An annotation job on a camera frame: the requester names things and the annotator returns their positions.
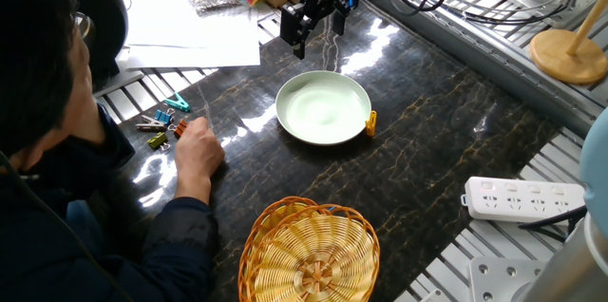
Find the paper stack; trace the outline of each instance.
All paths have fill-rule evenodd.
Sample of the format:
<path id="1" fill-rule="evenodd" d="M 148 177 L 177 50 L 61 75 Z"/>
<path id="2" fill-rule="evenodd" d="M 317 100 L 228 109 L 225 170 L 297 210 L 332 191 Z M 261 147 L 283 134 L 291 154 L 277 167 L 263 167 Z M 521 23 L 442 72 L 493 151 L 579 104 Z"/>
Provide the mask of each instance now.
<path id="1" fill-rule="evenodd" d="M 198 17 L 188 0 L 131 0 L 127 13 L 128 68 L 259 65 L 255 9 Z"/>

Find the dark jacket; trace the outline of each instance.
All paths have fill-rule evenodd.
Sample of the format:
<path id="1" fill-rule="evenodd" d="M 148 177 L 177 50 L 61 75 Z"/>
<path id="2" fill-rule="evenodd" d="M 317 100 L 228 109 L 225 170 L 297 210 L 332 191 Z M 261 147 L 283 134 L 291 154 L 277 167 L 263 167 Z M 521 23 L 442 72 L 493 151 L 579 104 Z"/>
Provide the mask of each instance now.
<path id="1" fill-rule="evenodd" d="M 69 202 L 92 193 L 82 182 L 103 180 L 133 155 L 102 107 L 100 113 L 107 135 L 102 148 L 67 139 L 36 165 L 33 172 L 39 176 L 27 179 L 34 193 L 62 218 Z M 148 231 L 141 264 L 104 253 L 86 228 L 71 226 L 134 301 L 206 299 L 218 225 L 203 202 L 178 198 L 167 203 Z M 14 178 L 0 176 L 0 301 L 108 300 L 124 298 L 69 233 L 17 189 Z"/>

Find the white power strip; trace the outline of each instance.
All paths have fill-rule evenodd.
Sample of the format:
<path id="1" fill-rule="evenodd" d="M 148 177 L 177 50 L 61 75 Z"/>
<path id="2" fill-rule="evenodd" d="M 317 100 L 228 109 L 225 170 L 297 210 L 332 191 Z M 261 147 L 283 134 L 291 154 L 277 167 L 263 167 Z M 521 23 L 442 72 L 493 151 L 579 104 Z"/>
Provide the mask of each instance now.
<path id="1" fill-rule="evenodd" d="M 462 203 L 472 217 L 515 222 L 538 221 L 578 208 L 585 192 L 578 184 L 477 177 L 468 179 L 465 189 Z"/>

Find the man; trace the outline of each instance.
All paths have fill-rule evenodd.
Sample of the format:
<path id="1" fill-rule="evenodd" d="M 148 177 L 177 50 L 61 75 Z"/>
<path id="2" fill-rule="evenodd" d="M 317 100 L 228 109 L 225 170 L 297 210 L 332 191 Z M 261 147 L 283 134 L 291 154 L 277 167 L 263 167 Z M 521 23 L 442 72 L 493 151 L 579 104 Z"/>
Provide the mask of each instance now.
<path id="1" fill-rule="evenodd" d="M 205 119 L 177 144 L 177 193 L 154 219 L 141 264 L 104 253 L 67 218 L 71 201 L 90 196 L 92 181 L 107 181 L 133 154 L 93 99 L 75 6 L 0 0 L 0 300 L 205 300 L 218 228 L 210 177 L 224 157 Z M 94 260 L 24 182 L 67 218 Z"/>

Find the clothespin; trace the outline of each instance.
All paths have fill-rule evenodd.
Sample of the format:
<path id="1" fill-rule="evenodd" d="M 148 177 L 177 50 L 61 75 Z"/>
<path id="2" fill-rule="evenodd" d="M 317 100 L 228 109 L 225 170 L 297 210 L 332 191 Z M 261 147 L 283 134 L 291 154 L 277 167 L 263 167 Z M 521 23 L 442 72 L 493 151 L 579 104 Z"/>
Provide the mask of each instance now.
<path id="1" fill-rule="evenodd" d="M 159 132 L 156 136 L 148 140 L 148 145 L 150 145 L 152 149 L 157 150 L 165 142 L 167 142 L 167 135 L 164 132 Z"/>
<path id="2" fill-rule="evenodd" d="M 190 112 L 190 105 L 184 99 L 181 98 L 180 94 L 178 92 L 175 92 L 175 96 L 176 98 L 178 98 L 176 101 L 165 99 L 164 102 L 169 106 L 175 107 L 183 112 Z"/>
<path id="3" fill-rule="evenodd" d="M 170 114 L 164 113 L 160 110 L 156 110 L 156 116 L 154 116 L 154 119 L 168 126 L 171 123 L 172 117 Z"/>
<path id="4" fill-rule="evenodd" d="M 181 120 L 180 124 L 178 124 L 178 127 L 176 127 L 176 129 L 173 131 L 175 137 L 179 139 L 181 135 L 183 135 L 183 132 L 186 130 L 186 127 L 188 127 L 188 122 L 185 120 Z"/>
<path id="5" fill-rule="evenodd" d="M 157 121 L 148 116 L 142 116 L 142 119 L 146 123 L 136 124 L 135 127 L 138 131 L 164 131 L 167 129 L 167 126 L 160 121 Z"/>
<path id="6" fill-rule="evenodd" d="M 368 136 L 373 137 L 376 134 L 376 120 L 378 118 L 378 114 L 376 111 L 372 111 L 370 113 L 370 119 L 365 121 L 365 132 Z"/>

